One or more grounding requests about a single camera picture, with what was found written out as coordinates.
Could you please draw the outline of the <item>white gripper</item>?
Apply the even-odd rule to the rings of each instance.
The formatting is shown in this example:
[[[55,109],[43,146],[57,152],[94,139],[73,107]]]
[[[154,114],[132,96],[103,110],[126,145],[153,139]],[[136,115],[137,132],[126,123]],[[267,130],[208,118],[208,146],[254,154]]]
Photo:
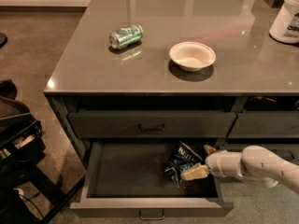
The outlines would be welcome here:
[[[209,173],[218,177],[242,178],[246,172],[242,164],[242,155],[240,152],[230,152],[227,150],[217,151],[210,145],[204,145],[206,154],[206,166],[200,163],[184,171],[180,177],[185,181],[203,179],[208,177]]]

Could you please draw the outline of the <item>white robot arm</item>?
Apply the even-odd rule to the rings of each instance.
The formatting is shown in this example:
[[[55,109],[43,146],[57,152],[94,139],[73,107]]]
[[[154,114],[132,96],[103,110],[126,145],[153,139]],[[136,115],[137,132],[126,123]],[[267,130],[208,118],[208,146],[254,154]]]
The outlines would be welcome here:
[[[209,145],[204,145],[204,149],[207,152],[205,163],[196,163],[182,172],[183,180],[203,179],[208,175],[233,177],[266,189],[281,183],[299,194],[299,166],[264,147],[248,146],[241,152],[217,150]]]

